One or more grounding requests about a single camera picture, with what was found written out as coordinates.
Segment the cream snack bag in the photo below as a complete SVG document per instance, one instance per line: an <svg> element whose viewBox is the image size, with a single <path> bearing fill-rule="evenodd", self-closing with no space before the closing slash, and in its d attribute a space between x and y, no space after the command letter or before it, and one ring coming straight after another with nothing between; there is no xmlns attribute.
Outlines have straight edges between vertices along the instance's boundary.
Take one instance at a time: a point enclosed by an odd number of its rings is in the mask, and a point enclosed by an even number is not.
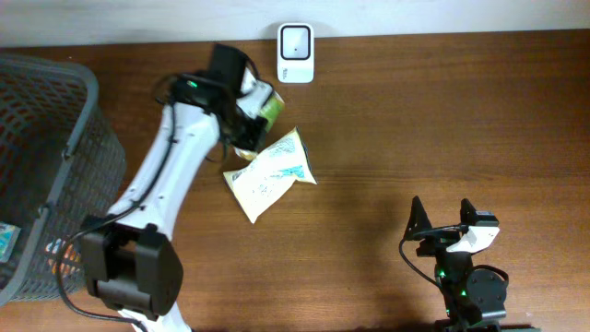
<svg viewBox="0 0 590 332"><path fill-rule="evenodd" d="M246 167L223 173L247 219L257 219L296 182L317 184L298 127L260 152Z"/></svg>

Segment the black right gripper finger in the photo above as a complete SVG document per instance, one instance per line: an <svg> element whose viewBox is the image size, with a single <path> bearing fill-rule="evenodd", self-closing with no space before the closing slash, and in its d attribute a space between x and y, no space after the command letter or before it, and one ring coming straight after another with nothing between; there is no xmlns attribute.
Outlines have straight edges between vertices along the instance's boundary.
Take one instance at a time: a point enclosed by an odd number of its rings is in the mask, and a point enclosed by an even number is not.
<svg viewBox="0 0 590 332"><path fill-rule="evenodd" d="M420 240L432 230L431 222L418 196L411 202L410 216L404 233L405 240Z"/></svg>
<svg viewBox="0 0 590 332"><path fill-rule="evenodd" d="M461 200L460 222L467 226L475 226L478 222L477 210L467 198Z"/></svg>

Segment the Kleenex tissue pack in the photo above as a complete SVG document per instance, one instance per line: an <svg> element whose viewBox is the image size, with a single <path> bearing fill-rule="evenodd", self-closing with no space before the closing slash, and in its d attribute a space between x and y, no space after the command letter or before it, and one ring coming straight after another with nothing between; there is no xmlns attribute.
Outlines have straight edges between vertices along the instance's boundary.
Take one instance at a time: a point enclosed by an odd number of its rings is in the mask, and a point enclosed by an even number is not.
<svg viewBox="0 0 590 332"><path fill-rule="evenodd" d="M18 226L10 225L4 222L0 224L1 263L6 263L12 255L20 231L21 229Z"/></svg>

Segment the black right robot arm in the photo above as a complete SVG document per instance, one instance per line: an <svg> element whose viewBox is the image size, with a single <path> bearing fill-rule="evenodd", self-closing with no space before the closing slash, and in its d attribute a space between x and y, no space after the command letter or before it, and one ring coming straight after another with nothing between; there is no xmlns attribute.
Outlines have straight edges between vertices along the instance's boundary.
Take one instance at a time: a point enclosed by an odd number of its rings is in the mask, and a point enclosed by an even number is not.
<svg viewBox="0 0 590 332"><path fill-rule="evenodd" d="M442 295L446 317L434 323L435 331L534 331L530 325L504 326L510 278L504 270L473 263L473 256L488 249L500 232L494 213L461 200L460 221L434 227L418 196L411 201L410 215L398 253L408 267ZM417 242L418 257L435 259L428 276L407 257L404 245Z"/></svg>

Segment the green tea carton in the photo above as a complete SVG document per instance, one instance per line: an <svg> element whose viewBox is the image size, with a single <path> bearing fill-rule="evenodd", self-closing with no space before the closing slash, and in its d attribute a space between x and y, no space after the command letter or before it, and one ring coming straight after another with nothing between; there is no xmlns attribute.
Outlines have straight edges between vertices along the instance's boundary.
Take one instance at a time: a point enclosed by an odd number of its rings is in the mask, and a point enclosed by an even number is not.
<svg viewBox="0 0 590 332"><path fill-rule="evenodd" d="M250 120L265 120L261 129L254 130L255 145L253 148L234 147L235 153L240 158L253 160L264 148L266 136L285 109L285 102L277 92L268 88L260 89L260 91L238 100L238 105Z"/></svg>

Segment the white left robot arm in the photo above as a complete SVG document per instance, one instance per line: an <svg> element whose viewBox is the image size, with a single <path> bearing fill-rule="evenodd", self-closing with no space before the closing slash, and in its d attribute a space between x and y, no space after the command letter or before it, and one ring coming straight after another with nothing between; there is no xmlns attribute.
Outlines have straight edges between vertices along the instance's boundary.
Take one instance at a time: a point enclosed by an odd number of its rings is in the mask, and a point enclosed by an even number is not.
<svg viewBox="0 0 590 332"><path fill-rule="evenodd" d="M188 189L222 143L259 150L273 93L254 61L215 44L208 67L163 78L162 119L134 180L106 216L88 216L77 234L88 293L137 331L188 331L177 298L183 265L171 243Z"/></svg>

